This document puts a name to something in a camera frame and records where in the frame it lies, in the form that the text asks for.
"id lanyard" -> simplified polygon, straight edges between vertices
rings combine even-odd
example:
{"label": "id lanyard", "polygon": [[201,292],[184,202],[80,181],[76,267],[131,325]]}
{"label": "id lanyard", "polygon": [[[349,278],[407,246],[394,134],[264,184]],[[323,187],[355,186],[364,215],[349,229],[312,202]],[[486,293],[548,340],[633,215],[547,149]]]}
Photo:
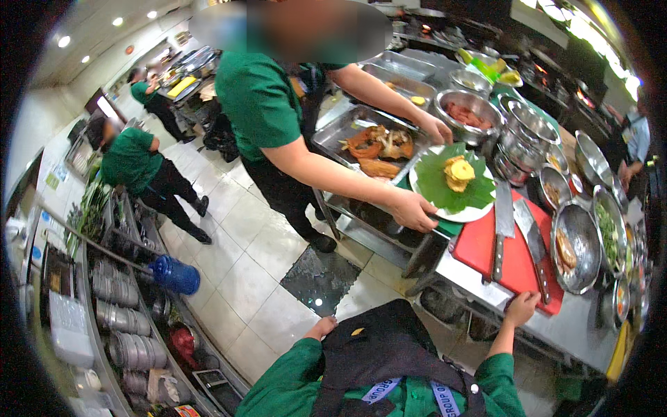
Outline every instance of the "id lanyard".
{"label": "id lanyard", "polygon": [[[396,388],[402,379],[402,377],[392,378],[373,385],[366,395],[362,397],[362,400],[367,404],[373,404],[374,402],[380,401]],[[452,391],[447,386],[442,385],[439,382],[431,381],[431,389],[433,390],[433,395],[436,397],[440,414],[443,417],[456,417],[461,414],[456,405],[456,401],[454,401]]]}

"plate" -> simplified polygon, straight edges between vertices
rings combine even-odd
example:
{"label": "plate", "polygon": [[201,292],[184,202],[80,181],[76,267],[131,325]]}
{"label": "plate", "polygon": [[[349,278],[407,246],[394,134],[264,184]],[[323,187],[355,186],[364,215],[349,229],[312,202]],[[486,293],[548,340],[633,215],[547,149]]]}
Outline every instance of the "plate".
{"label": "plate", "polygon": [[[444,145],[431,146],[431,148],[429,149],[431,152],[440,154],[440,152],[442,152],[442,150],[445,149],[445,146]],[[491,174],[491,170],[489,169],[489,167],[486,167],[486,169],[484,170],[484,176],[490,179],[494,178],[493,175]],[[408,181],[410,182],[412,191],[421,195],[422,193],[419,190],[419,185],[417,185],[417,179],[418,179],[417,172],[415,171],[415,168],[413,166],[412,168],[410,168],[410,172],[408,174]],[[495,190],[492,191],[491,195],[495,198],[496,191]],[[439,209],[436,212],[436,216],[445,220],[449,220],[450,222],[456,222],[456,223],[474,222],[475,220],[481,219],[482,217],[486,216],[486,214],[488,214],[488,212],[491,211],[493,206],[494,206],[493,203],[489,203],[482,209],[478,209],[476,207],[466,207],[465,209],[463,209],[463,211],[460,211],[456,214],[451,214],[445,209]]]}

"ceiling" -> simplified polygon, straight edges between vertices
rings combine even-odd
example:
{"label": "ceiling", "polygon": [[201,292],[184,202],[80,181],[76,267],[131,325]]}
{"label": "ceiling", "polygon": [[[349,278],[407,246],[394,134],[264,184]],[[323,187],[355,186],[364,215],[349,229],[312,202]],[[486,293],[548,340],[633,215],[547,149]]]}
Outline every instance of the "ceiling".
{"label": "ceiling", "polygon": [[[90,56],[88,64],[112,45],[154,21],[149,11],[157,12],[157,19],[178,7],[188,6],[193,0],[82,0],[72,5],[44,46],[41,62],[33,75],[32,87],[65,85],[87,66],[81,60]],[[111,22],[123,18],[123,24]],[[63,36],[70,36],[69,45],[58,47]]]}

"red cutting board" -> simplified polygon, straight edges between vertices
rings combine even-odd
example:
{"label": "red cutting board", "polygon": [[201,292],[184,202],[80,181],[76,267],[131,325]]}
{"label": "red cutting board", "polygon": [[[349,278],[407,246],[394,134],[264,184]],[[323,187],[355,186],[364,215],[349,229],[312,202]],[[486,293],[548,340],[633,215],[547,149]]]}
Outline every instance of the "red cutting board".
{"label": "red cutting board", "polygon": [[[512,200],[523,198],[512,190]],[[547,254],[551,252],[550,234],[551,217],[535,204],[528,201],[528,207],[540,227]],[[466,224],[456,240],[452,255],[475,271],[481,272],[486,278],[491,276],[493,245],[496,235],[496,212],[493,208],[486,216]],[[553,265],[546,270],[551,302],[545,306],[540,301],[538,307],[548,314],[558,314],[563,303],[563,289],[556,281]],[[528,245],[519,226],[514,224],[514,239],[505,239],[505,252],[502,263],[502,279],[500,285],[520,294],[525,291],[539,292],[537,275]]]}

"black floor mat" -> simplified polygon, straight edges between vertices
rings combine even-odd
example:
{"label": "black floor mat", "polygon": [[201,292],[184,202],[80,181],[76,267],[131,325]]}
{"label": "black floor mat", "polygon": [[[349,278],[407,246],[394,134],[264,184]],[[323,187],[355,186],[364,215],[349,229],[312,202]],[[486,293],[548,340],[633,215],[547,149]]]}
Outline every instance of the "black floor mat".
{"label": "black floor mat", "polygon": [[280,285],[317,315],[326,317],[335,314],[361,271],[335,252],[323,254],[308,246]]}

